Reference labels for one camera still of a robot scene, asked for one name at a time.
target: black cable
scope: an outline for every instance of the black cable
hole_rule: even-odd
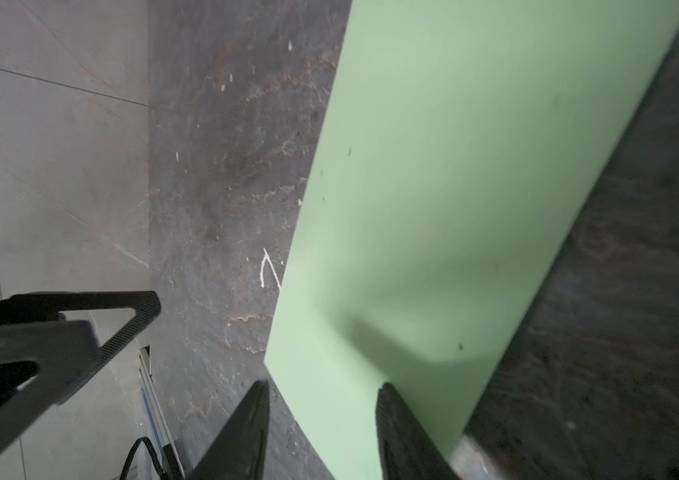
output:
[[[147,451],[150,453],[150,458],[152,459],[152,466],[155,467],[155,471],[158,472],[160,480],[170,480],[169,474],[163,471],[160,466],[160,461],[158,460],[158,454],[155,453],[155,448],[152,446],[152,442],[148,437],[137,438],[134,445],[131,446],[129,450],[129,455],[126,456],[126,463],[123,464],[123,470],[120,472],[120,480],[126,480],[126,476],[129,475],[129,468],[131,468],[131,463],[133,462],[134,455],[136,454],[136,449],[140,447],[140,442],[145,443]]]

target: light green panel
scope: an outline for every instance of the light green panel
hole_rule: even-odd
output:
[[[381,478],[386,380],[453,448],[678,25],[679,0],[355,0],[265,358],[338,480]]]

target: gray marble surface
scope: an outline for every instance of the gray marble surface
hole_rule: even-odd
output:
[[[187,467],[267,376],[263,257],[281,278],[348,11],[150,2],[142,342]],[[469,478],[679,478],[679,37],[466,433]],[[277,392],[267,455],[266,478],[330,478]]]

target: tile floor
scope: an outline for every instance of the tile floor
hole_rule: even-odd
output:
[[[0,0],[0,298],[146,290],[146,0]],[[79,312],[106,339],[125,312]],[[117,478],[136,346],[0,456],[1,480]]]

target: dark marble table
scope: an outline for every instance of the dark marble table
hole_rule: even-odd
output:
[[[150,1],[147,333],[194,466],[262,364],[349,0]],[[466,432],[471,478],[679,479],[679,37]],[[277,391],[266,478],[330,478]]]

